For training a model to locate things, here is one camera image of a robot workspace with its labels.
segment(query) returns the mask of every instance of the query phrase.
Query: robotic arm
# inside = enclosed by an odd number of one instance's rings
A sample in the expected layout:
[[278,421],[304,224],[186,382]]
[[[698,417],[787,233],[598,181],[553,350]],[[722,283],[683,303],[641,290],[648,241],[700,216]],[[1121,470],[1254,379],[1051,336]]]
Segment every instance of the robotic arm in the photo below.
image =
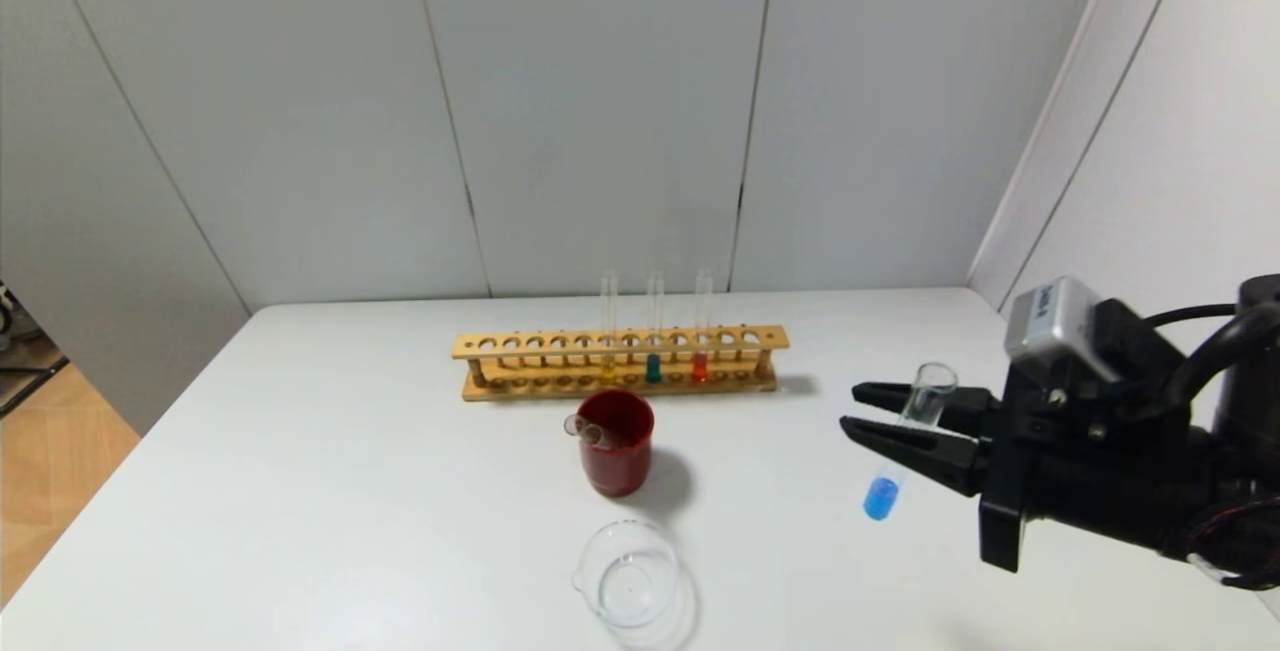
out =
[[[1233,315],[1192,356],[1157,326]],[[940,427],[845,417],[855,443],[979,496],[982,559],[1018,570],[1023,524],[1047,518],[1189,560],[1224,586],[1280,586],[1280,274],[1238,304],[1140,318],[1060,278],[1014,303],[1000,402],[952,393]],[[1190,402],[1226,372],[1212,432]],[[909,386],[860,382],[854,399],[899,413]]]

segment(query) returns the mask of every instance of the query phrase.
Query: red beaker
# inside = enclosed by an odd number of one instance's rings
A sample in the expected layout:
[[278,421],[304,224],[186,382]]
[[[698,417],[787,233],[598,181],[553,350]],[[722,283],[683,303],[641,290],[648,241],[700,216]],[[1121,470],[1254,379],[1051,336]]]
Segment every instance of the red beaker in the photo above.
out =
[[577,414],[586,423],[603,428],[612,441],[607,446],[579,441],[582,469],[591,487],[614,499],[640,489],[649,475],[649,437],[653,436],[649,402],[622,388],[609,388],[593,393]]

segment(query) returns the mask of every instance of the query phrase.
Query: blue liquid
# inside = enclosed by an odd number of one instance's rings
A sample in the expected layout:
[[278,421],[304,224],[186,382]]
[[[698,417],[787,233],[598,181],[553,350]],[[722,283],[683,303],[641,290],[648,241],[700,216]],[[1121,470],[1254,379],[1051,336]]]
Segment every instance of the blue liquid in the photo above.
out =
[[897,485],[884,477],[877,477],[867,490],[863,510],[870,518],[882,522],[893,509],[893,501],[897,501]]
[[645,359],[644,379],[646,382],[662,382],[662,359],[658,354],[649,354]]

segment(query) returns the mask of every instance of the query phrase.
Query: wooden test tube rack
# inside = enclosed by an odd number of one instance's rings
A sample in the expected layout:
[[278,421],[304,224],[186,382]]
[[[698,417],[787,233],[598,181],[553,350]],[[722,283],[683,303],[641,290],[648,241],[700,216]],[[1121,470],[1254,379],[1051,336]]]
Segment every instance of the wooden test tube rack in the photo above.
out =
[[[462,399],[577,399],[603,388],[641,395],[667,393],[776,391],[772,352],[788,349],[781,326],[717,326],[703,341],[691,329],[618,329],[616,345],[603,331],[466,333],[453,358],[467,361]],[[707,354],[707,381],[691,379],[695,352]],[[649,354],[662,359],[662,381],[645,381]],[[604,356],[613,356],[612,382],[602,381]]]

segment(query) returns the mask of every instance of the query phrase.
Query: test tube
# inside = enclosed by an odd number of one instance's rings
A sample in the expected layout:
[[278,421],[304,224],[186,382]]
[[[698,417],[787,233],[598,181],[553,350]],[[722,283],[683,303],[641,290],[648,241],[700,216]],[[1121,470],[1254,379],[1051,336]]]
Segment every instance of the test tube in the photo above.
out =
[[[899,426],[906,428],[933,428],[942,416],[942,409],[947,405],[947,396],[956,390],[956,372],[947,365],[923,365],[915,372],[915,382],[911,385],[911,395],[902,405]],[[867,490],[867,499],[863,500],[863,510],[879,521],[888,518],[888,513],[897,501],[897,495],[906,481],[908,469],[897,464],[896,460],[884,460],[879,473],[872,480]]]
[[580,414],[571,414],[564,420],[564,434],[577,436],[582,440],[582,443],[586,443],[586,445],[595,446],[602,450],[621,449],[625,446],[625,443],[622,443],[617,434],[589,422],[589,420],[580,417]]
[[607,271],[600,278],[600,382],[613,382],[613,347],[618,336],[618,274]]
[[699,269],[694,283],[694,368],[689,375],[694,382],[707,382],[707,344],[712,327],[712,272]]
[[[662,272],[649,274],[649,344],[662,344],[662,297],[667,293]],[[645,382],[662,382],[662,356],[650,352],[644,365]]]

